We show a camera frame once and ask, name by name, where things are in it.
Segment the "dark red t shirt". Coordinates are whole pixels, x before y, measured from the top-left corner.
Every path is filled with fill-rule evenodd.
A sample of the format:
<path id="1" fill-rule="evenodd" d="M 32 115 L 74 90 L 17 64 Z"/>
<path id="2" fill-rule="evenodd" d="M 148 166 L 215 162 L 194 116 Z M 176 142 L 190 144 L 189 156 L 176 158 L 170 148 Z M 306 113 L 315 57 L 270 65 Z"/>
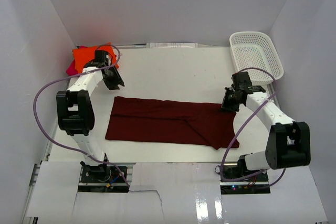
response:
<path id="1" fill-rule="evenodd" d="M 227 148 L 234 112 L 217 103 L 115 97 L 105 139 Z"/>

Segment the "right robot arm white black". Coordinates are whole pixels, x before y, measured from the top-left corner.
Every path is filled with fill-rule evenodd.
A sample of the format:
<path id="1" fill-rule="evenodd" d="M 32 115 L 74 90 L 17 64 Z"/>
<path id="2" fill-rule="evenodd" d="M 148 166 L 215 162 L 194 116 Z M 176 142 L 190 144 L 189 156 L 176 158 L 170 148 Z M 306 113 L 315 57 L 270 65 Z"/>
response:
<path id="1" fill-rule="evenodd" d="M 240 105 L 252 115 L 239 128 L 238 136 L 253 117 L 258 117 L 268 130 L 264 151 L 242 155 L 235 167 L 219 166 L 222 182 L 238 182 L 257 176 L 269 169 L 307 166 L 311 162 L 310 128 L 306 122 L 297 122 L 282 112 L 262 86 L 252 83 L 248 69 L 232 75 L 232 85 L 226 88 L 222 109 L 237 112 Z"/>

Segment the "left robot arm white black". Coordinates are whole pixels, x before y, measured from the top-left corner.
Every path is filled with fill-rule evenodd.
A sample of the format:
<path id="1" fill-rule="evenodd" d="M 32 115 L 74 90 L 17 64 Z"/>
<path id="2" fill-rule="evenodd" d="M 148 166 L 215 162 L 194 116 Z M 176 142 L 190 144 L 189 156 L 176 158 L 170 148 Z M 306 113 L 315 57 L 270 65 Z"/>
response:
<path id="1" fill-rule="evenodd" d="M 94 58 L 85 64 L 83 71 L 86 74 L 56 95 L 58 126 L 77 143 L 85 159 L 81 162 L 84 174 L 106 182 L 111 176 L 111 169 L 106 164 L 106 153 L 92 132 L 95 115 L 90 96 L 101 82 L 108 90 L 118 90 L 124 82 L 106 50 L 95 50 Z"/>

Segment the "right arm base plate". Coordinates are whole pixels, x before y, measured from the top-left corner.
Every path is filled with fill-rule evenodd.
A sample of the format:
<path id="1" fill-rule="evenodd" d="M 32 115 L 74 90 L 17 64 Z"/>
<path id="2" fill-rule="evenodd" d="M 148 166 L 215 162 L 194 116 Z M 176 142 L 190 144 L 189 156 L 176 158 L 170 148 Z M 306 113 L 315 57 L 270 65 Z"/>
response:
<path id="1" fill-rule="evenodd" d="M 255 171 L 245 170 L 240 173 L 237 164 L 224 165 L 223 176 L 226 179 L 236 179 L 242 176 L 249 176 Z M 220 181 L 220 192 L 222 195 L 252 195 L 252 194 L 269 194 L 269 178 L 266 172 L 244 178 L 236 182 Z"/>

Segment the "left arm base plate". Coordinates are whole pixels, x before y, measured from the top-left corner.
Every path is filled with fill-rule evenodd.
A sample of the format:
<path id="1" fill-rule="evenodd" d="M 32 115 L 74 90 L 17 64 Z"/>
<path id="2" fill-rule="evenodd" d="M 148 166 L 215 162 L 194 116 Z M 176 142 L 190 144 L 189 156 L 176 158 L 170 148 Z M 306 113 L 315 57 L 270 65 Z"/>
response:
<path id="1" fill-rule="evenodd" d="M 99 164 L 98 166 L 85 165 L 81 162 L 81 173 L 78 191 L 81 193 L 128 193 L 132 171 L 130 166 L 121 165 L 119 170 L 114 166 Z"/>

